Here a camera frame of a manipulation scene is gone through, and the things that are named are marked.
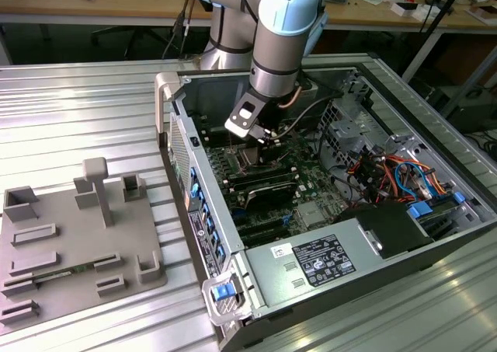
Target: blue cable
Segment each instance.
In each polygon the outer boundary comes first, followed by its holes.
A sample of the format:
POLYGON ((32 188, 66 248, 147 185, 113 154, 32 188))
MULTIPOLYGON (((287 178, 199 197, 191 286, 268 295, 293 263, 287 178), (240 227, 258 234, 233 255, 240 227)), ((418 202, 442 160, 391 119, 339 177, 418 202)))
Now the blue cable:
POLYGON ((418 201, 418 196, 410 189, 404 187, 404 185, 402 185, 401 183, 401 180, 399 179, 398 177, 398 170, 400 169, 400 166, 404 164, 404 163, 401 163, 397 166, 397 168, 395 169, 395 182, 397 183, 398 187, 400 187, 402 190, 404 190, 406 193, 409 193, 411 194, 413 197, 414 197, 414 200, 417 202, 418 201))
POLYGON ((409 193, 411 194, 414 199, 417 201, 418 200, 418 196, 410 189, 407 189, 404 187, 404 185, 401 184, 401 181, 400 181, 400 178, 398 176, 398 172, 399 172, 399 169, 400 167, 403 165, 403 164, 409 164, 412 168, 414 168, 416 171, 418 171, 418 173, 421 175, 422 177, 422 180, 423 182, 425 183, 426 185, 426 188, 428 189, 428 191, 432 194, 432 195, 435 195, 435 196, 438 196, 439 194, 436 192, 436 190, 429 185, 428 183, 428 180, 426 179, 426 176, 425 176, 425 173, 422 171, 422 169, 414 164, 414 163, 411 163, 411 162, 403 162, 403 163, 400 163, 397 168, 395 169, 395 181, 397 182, 398 184, 398 187, 400 187, 402 190, 404 190, 406 193, 409 193))

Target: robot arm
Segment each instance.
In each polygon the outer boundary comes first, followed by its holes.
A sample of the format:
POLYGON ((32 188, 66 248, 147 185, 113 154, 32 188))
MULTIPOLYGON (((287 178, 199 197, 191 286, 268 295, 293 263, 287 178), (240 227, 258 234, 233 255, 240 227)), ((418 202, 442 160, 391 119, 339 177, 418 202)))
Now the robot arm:
POLYGON ((295 90, 304 54, 316 43, 327 16, 318 14, 321 0, 205 0, 244 12, 257 11, 250 88, 235 105, 225 127, 241 138, 267 137, 261 121, 267 106, 295 90))

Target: white label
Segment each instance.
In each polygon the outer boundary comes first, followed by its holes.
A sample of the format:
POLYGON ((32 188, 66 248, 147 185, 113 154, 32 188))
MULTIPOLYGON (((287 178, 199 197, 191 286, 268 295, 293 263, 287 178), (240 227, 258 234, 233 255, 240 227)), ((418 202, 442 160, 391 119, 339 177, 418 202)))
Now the white label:
POLYGON ((292 245, 291 243, 285 243, 284 245, 274 246, 271 247, 271 252, 275 259, 281 256, 290 255, 292 253, 292 245))

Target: motherboard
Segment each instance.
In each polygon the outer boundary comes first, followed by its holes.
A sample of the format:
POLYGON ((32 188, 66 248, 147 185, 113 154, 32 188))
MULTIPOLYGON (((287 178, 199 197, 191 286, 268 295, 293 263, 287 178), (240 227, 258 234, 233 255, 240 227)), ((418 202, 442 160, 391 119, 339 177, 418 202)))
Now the motherboard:
POLYGON ((209 140, 207 158, 249 248, 329 225, 348 207, 303 136, 265 148, 209 140))

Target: wire bundle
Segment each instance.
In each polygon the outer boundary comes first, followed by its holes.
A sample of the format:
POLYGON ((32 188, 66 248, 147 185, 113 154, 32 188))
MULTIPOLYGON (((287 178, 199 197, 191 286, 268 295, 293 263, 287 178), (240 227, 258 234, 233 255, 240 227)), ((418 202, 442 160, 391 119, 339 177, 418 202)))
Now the wire bundle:
POLYGON ((433 197, 447 193, 436 178, 435 170, 415 159, 404 159, 396 155, 363 155, 347 171, 349 175, 356 178, 370 179, 367 183, 369 190, 364 195, 369 195, 371 203, 379 203, 386 199, 399 202, 413 202, 423 199, 407 186, 411 172, 419 175, 433 197), (383 158, 382 163, 374 161, 374 158, 378 157, 383 158), (371 169, 366 169, 366 166, 373 167, 374 172, 371 169))

